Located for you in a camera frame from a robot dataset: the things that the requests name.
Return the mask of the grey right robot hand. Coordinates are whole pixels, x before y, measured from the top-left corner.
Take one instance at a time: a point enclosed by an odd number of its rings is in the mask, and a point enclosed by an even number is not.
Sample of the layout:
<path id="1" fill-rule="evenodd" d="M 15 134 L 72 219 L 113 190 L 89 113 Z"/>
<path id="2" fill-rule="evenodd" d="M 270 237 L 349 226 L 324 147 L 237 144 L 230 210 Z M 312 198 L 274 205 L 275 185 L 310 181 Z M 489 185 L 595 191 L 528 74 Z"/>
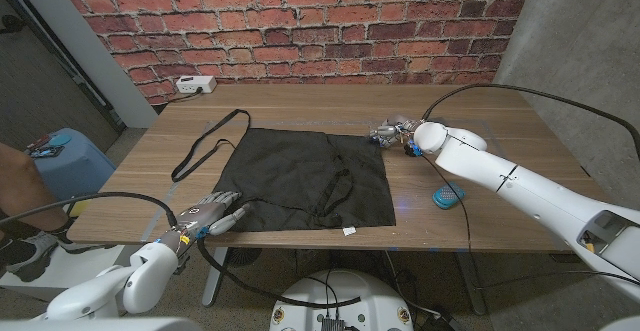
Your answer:
<path id="1" fill-rule="evenodd" d="M 402 115 L 393 115 L 381 125 L 369 131 L 368 139 L 382 148 L 389 148 L 393 144 L 405 143 L 413 139 L 417 128 L 425 123 L 423 119 L 410 119 Z"/>

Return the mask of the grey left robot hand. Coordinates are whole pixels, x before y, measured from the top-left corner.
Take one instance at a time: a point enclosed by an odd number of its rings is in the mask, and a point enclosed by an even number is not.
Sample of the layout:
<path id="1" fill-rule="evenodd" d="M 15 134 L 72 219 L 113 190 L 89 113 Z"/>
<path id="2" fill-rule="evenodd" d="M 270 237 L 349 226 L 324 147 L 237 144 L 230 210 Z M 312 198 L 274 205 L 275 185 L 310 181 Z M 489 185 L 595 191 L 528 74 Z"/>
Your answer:
<path id="1" fill-rule="evenodd" d="M 252 210 L 249 203 L 226 215 L 225 212 L 241 196 L 240 192 L 215 192 L 202 198 L 194 206 L 177 216 L 177 225 L 171 227 L 157 243 L 169 247 L 181 257 L 198 239 L 220 235 L 229 231 Z"/>

